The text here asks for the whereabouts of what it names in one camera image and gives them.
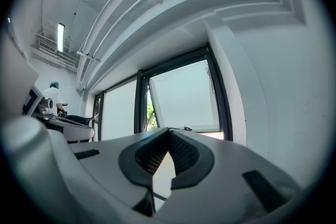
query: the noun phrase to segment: ceiling light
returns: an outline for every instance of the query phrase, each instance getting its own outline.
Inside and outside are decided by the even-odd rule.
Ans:
[[[63,24],[58,24],[58,29],[57,29],[57,49],[59,51],[63,51],[64,28],[65,28],[65,26]]]

